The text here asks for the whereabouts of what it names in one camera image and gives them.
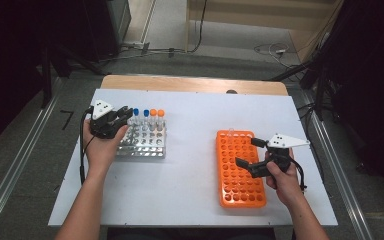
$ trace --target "orange test tube cap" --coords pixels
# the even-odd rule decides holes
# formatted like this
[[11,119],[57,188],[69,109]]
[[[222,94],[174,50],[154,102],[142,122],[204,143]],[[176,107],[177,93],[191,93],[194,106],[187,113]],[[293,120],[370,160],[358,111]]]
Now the orange test tube cap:
[[164,110],[158,110],[158,117],[164,117]]
[[151,109],[151,116],[157,116],[157,110]]

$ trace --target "white table surface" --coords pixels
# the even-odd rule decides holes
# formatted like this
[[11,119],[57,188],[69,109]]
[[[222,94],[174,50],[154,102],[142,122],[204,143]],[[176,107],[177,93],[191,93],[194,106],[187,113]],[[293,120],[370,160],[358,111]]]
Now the white table surface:
[[[276,226],[291,225],[276,192],[265,186],[262,208],[223,208],[219,204],[215,137],[218,130],[249,130],[257,138],[275,133],[305,139],[289,96],[209,94],[97,89],[116,109],[164,109],[165,159],[117,156],[108,172],[101,224],[107,226]],[[305,196],[322,225],[337,220],[309,146],[293,149],[308,186]],[[258,149],[260,160],[265,149]],[[62,225],[80,189],[79,144],[61,185],[50,226]]]

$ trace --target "hand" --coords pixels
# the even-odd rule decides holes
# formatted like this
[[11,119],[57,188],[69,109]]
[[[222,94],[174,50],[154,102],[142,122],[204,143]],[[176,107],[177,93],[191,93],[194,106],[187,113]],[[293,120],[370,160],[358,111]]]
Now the hand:
[[83,124],[83,146],[86,147],[86,155],[89,162],[87,176],[105,176],[111,163],[114,161],[117,146],[127,131],[127,126],[121,127],[113,139],[100,139],[90,133],[90,119]]
[[[292,149],[289,149],[289,155],[294,158]],[[266,183],[269,187],[276,189],[279,200],[285,204],[286,207],[291,207],[298,197],[303,197],[298,183],[295,164],[291,163],[288,170],[282,172],[276,163],[268,162],[267,169],[273,177],[266,177]]]

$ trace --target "test tube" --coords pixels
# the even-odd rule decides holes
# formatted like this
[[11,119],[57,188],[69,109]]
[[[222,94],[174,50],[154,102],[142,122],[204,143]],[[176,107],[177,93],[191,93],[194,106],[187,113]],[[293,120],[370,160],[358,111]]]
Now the test tube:
[[158,110],[157,131],[161,132],[164,127],[164,110]]
[[149,130],[154,131],[155,130],[155,123],[157,121],[157,110],[151,109],[151,121],[149,123]]
[[229,132],[227,132],[227,143],[230,145],[233,143],[233,134],[235,132],[235,129],[229,128]]
[[142,130],[143,131],[146,131],[148,130],[148,126],[149,126],[149,110],[148,109],[145,109],[143,110],[143,125],[142,125]]
[[139,109],[135,108],[133,109],[133,115],[135,115],[134,118],[134,124],[139,125],[140,124],[140,119],[139,119]]

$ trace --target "cable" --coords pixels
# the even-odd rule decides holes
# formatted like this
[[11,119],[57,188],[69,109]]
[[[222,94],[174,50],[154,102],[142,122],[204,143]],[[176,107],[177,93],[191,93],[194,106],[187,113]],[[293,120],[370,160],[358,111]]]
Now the cable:
[[197,23],[198,21],[195,19],[195,21],[194,21],[194,30],[193,30],[193,32],[194,32],[194,37],[195,37],[195,42],[198,42],[199,41],[199,39],[198,39],[198,34],[196,33],[196,29],[197,29],[197,27],[196,27],[196,23]]
[[322,28],[321,31],[319,31],[319,33],[313,38],[311,39],[310,42],[307,43],[307,45],[305,45],[304,47],[300,48],[297,53],[301,52],[303,49],[307,48],[308,46],[310,46],[311,43],[313,43],[316,39],[318,39],[320,37],[320,35],[327,29],[327,27],[332,23],[332,20],[333,20],[333,16],[335,15],[336,11],[338,11],[339,9],[339,6],[341,4],[338,4],[335,8],[335,10],[333,10],[332,12],[332,15],[330,15],[330,18],[329,20],[327,21],[326,25]]
[[304,170],[302,169],[301,165],[294,159],[291,158],[291,162],[293,162],[297,167],[298,173],[301,177],[299,186],[301,188],[301,191],[304,191],[307,188],[307,186],[304,184]]
[[[262,52],[260,51],[260,48],[261,48],[262,46],[269,46],[269,47],[268,47],[268,53],[262,53]],[[276,55],[272,52],[272,48],[273,48],[273,47],[279,47],[279,50],[280,50],[281,52],[280,52],[280,53],[277,53],[277,52],[276,52],[278,56],[276,56]],[[279,43],[270,43],[270,44],[260,44],[260,45],[254,47],[254,52],[256,52],[256,53],[258,53],[258,54],[261,54],[261,55],[270,55],[274,60],[276,60],[276,62],[278,62],[279,64],[281,64],[282,66],[284,66],[284,67],[285,67],[285,72],[288,71],[288,69],[293,68],[293,67],[296,67],[296,66],[304,66],[304,67],[305,67],[305,69],[304,69],[303,71],[299,72],[299,73],[302,73],[302,74],[305,74],[304,71],[306,71],[306,70],[310,70],[310,71],[312,71],[310,68],[308,68],[307,66],[305,66],[305,64],[299,64],[299,65],[287,65],[287,64],[283,63],[283,62],[280,60],[280,59],[282,58],[283,54],[285,54],[285,53],[296,53],[296,52],[288,52],[288,50],[289,50],[289,45],[286,44],[286,43],[280,43],[280,42],[279,42]],[[302,78],[302,77],[301,77],[301,78],[298,77],[297,74],[294,74],[294,76],[296,77],[296,79],[297,79],[298,81],[301,81],[301,78]],[[292,80],[290,77],[288,77],[288,79],[289,79],[289,81],[291,81],[291,82],[296,82],[295,80]]]
[[316,148],[314,147],[313,141],[311,140],[310,133],[309,133],[310,119],[311,119],[311,116],[312,116],[312,114],[314,112],[315,103],[310,103],[310,104],[301,106],[301,107],[297,108],[297,111],[300,111],[300,110],[302,110],[304,108],[309,108],[309,109],[307,110],[307,112],[304,115],[300,116],[300,119],[305,118],[304,119],[304,124],[305,124],[304,125],[304,133],[305,133],[308,141],[310,141],[310,146],[311,146],[311,148],[312,148],[312,150],[314,152],[314,155],[316,157],[316,161],[317,161],[317,163],[319,165],[320,177],[322,179],[322,183],[324,184],[325,183],[324,169],[323,169],[322,163],[320,161],[319,154],[316,151]]
[[[195,48],[191,51],[187,51],[185,52],[184,49],[177,49],[177,48],[168,48],[168,49],[161,49],[161,48],[157,48],[157,49],[147,49],[146,51],[150,51],[151,53],[150,54],[142,54],[142,55],[136,55],[136,56],[128,56],[128,57],[120,57],[120,58],[115,58],[115,59],[128,59],[128,58],[135,58],[135,57],[146,57],[146,56],[150,56],[150,55],[154,55],[154,54],[167,54],[167,53],[183,53],[183,54],[190,54],[190,53],[194,53],[198,50],[198,48],[201,46],[201,42],[202,42],[202,26],[204,25],[204,16],[205,16],[205,11],[207,9],[207,1],[208,0],[205,0],[204,2],[204,8],[202,10],[202,15],[201,15],[201,23],[200,23],[200,26],[199,26],[199,39],[198,39],[198,43],[195,45]],[[135,47],[132,47],[133,49],[136,49],[136,50],[141,50],[143,51],[144,49],[141,49],[141,48],[135,48]]]
[[84,166],[84,156],[86,153],[86,148],[89,146],[90,142],[95,138],[95,136],[92,137],[92,139],[87,143],[86,148],[83,150],[83,126],[86,119],[86,115],[93,113],[93,107],[89,107],[82,115],[82,118],[80,120],[80,182],[83,185],[85,181],[85,166]]

